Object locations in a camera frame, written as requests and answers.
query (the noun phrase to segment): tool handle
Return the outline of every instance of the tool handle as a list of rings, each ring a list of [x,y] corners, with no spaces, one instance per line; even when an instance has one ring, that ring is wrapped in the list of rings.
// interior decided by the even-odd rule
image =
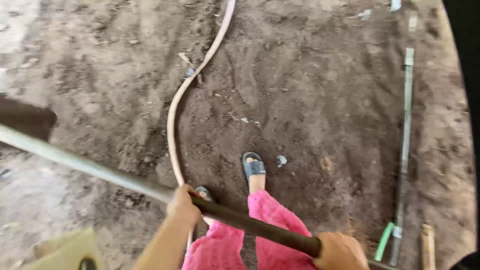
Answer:
[[[294,233],[263,221],[233,211],[225,206],[206,201],[190,195],[192,203],[200,209],[203,215],[244,230],[247,233],[268,239],[272,242],[291,247],[307,255],[317,258],[322,249],[322,243],[316,237],[307,237]]]

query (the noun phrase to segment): white hose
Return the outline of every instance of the white hose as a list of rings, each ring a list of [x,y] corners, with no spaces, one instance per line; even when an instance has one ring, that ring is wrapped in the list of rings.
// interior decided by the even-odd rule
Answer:
[[[183,175],[181,173],[180,162],[177,155],[177,144],[175,142],[175,118],[177,113],[177,107],[181,100],[181,97],[183,96],[183,93],[185,93],[190,83],[200,73],[200,71],[202,71],[202,69],[207,65],[207,63],[210,61],[210,59],[213,57],[216,50],[220,46],[220,43],[223,40],[223,36],[227,32],[228,25],[230,24],[230,20],[232,19],[234,8],[235,8],[235,0],[228,0],[227,10],[225,11],[225,16],[223,17],[222,26],[220,27],[220,30],[218,31],[218,34],[216,35],[212,46],[210,47],[207,54],[205,55],[204,61],[195,70],[195,73],[192,76],[188,77],[180,86],[177,93],[173,97],[172,103],[170,105],[170,109],[168,110],[168,117],[167,117],[168,151],[170,153],[170,160],[172,162],[173,173],[177,178],[177,182],[179,183],[179,186],[182,186],[183,184],[185,184],[185,180],[183,179]],[[189,248],[191,244],[192,244],[192,233],[190,233],[189,235],[187,248]]]

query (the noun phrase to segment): soil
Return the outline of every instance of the soil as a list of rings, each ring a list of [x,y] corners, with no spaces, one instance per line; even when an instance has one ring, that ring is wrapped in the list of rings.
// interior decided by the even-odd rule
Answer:
[[[2,95],[51,109],[57,116],[52,144],[176,186],[166,119],[190,68],[178,53],[200,64],[226,1],[2,1],[11,24],[2,40],[22,37],[17,46],[0,43],[9,78]],[[387,4],[238,1],[203,83],[190,87],[178,111],[183,172],[218,203],[247,212],[240,159],[255,151],[265,161],[267,191],[309,230],[351,233],[371,256],[395,215],[403,63],[405,48],[415,48],[399,266],[420,268],[420,228],[428,223],[436,229],[437,267],[447,269],[475,247],[462,77],[438,1],[396,13]],[[12,15],[21,8],[24,14]],[[372,9],[368,20],[358,16],[365,9]],[[418,27],[409,33],[414,12]],[[22,224],[2,232],[2,266],[46,237],[94,226],[108,268],[128,269],[164,217],[165,205],[144,195],[30,154],[1,154],[0,166],[11,173],[1,178],[0,225]],[[279,155],[287,158],[283,166]],[[252,236],[241,253],[255,269]]]

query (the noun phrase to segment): pink pants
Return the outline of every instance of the pink pants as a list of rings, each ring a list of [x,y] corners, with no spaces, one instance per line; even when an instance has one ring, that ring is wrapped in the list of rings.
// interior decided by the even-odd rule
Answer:
[[[265,190],[259,190],[248,197],[248,208],[252,218],[311,236],[303,222]],[[240,257],[243,235],[242,230],[214,221],[207,235],[192,244],[182,269],[245,270]],[[256,249],[259,270],[315,269],[308,255],[264,238],[257,237]]]

